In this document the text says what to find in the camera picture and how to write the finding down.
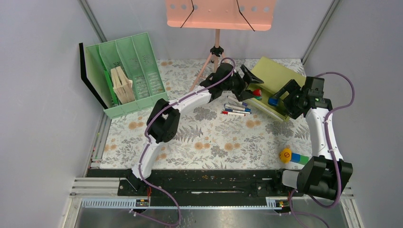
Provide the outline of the red and black stamp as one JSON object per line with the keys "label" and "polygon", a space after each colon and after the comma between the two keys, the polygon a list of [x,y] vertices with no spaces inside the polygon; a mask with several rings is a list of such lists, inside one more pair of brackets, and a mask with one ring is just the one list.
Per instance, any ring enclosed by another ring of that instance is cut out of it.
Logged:
{"label": "red and black stamp", "polygon": [[254,91],[252,91],[253,95],[255,97],[262,97],[262,90],[261,89],[255,89]]}

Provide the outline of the yellow-green drawer cabinet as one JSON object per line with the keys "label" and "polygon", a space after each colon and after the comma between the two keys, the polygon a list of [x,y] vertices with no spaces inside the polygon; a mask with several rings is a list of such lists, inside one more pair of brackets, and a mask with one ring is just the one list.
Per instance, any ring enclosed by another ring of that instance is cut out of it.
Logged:
{"label": "yellow-green drawer cabinet", "polygon": [[262,91],[262,99],[248,99],[247,104],[265,112],[274,119],[282,122],[290,120],[285,107],[281,101],[278,106],[273,107],[268,104],[269,97],[278,92],[289,80],[294,79],[300,86],[305,82],[305,71],[301,60],[290,59],[270,59],[262,57],[255,63],[251,72],[262,81],[263,84],[251,84],[248,89]]}

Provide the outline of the blue stamp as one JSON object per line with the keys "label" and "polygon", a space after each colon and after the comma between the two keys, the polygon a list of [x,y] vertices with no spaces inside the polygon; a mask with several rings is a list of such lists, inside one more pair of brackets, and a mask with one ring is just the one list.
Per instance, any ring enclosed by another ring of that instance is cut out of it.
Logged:
{"label": "blue stamp", "polygon": [[271,106],[277,107],[278,106],[278,99],[274,98],[274,97],[270,97],[268,99],[268,104],[271,105]]}

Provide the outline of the purple 52-storey treehouse book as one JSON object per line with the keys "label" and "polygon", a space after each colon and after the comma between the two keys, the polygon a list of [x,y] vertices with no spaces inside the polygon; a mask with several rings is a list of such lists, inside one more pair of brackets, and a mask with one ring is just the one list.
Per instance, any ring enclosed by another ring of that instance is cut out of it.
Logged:
{"label": "purple 52-storey treehouse book", "polygon": [[112,78],[112,82],[113,82],[113,90],[114,90],[115,94],[117,95],[119,101],[122,104],[126,104],[128,102],[128,100],[125,96],[125,91],[124,91],[124,88],[122,85],[122,81],[119,77],[119,74],[118,74],[116,68],[111,69],[111,78]]}

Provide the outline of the green plastic folder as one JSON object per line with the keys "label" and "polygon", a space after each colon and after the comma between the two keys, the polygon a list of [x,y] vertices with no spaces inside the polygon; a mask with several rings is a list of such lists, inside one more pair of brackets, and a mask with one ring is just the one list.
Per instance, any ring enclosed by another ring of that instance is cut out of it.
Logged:
{"label": "green plastic folder", "polygon": [[118,98],[117,98],[117,96],[116,96],[116,94],[115,94],[115,92],[113,90],[113,84],[112,84],[112,80],[111,80],[111,76],[109,74],[109,71],[107,70],[107,67],[106,67],[106,65],[105,65],[105,63],[104,63],[104,61],[103,61],[103,59],[101,57],[100,45],[101,44],[97,44],[97,52],[98,52],[100,63],[101,63],[102,69],[103,69],[105,79],[106,79],[106,85],[107,85],[108,91],[109,91],[109,93],[111,95],[112,107],[115,107],[115,106],[119,105],[119,101],[118,101]]}

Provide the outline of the white sketch pad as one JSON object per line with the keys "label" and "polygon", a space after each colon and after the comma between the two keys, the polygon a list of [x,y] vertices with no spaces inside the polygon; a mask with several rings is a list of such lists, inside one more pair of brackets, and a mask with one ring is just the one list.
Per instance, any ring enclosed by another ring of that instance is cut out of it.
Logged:
{"label": "white sketch pad", "polygon": [[84,43],[79,43],[78,48],[81,80],[104,109],[112,107],[97,45],[85,46]]}

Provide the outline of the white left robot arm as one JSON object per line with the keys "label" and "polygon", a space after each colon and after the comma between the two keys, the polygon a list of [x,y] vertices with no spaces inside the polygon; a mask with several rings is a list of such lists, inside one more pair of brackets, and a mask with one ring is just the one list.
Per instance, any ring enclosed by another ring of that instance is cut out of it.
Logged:
{"label": "white left robot arm", "polygon": [[199,86],[176,100],[159,99],[147,120],[144,135],[146,143],[138,163],[127,176],[129,189],[135,195],[147,191],[146,179],[151,175],[152,167],[161,147],[177,134],[181,115],[196,107],[211,103],[224,91],[232,92],[238,101],[254,97],[248,88],[251,84],[262,84],[263,80],[255,76],[244,65],[240,67],[243,76],[235,70],[234,64],[222,62],[216,72],[211,73]]}

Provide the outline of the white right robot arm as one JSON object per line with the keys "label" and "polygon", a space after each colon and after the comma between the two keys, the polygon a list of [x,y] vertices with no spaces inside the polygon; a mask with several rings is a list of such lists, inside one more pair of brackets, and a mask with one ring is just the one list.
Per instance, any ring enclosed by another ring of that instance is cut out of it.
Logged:
{"label": "white right robot arm", "polygon": [[307,164],[299,171],[280,170],[280,178],[272,183],[273,191],[286,195],[291,188],[302,194],[337,202],[353,173],[351,163],[345,162],[337,146],[333,129],[335,109],[331,100],[324,98],[324,79],[306,77],[303,86],[289,80],[268,104],[282,99],[287,114],[297,119],[304,116],[311,137],[312,154]]}

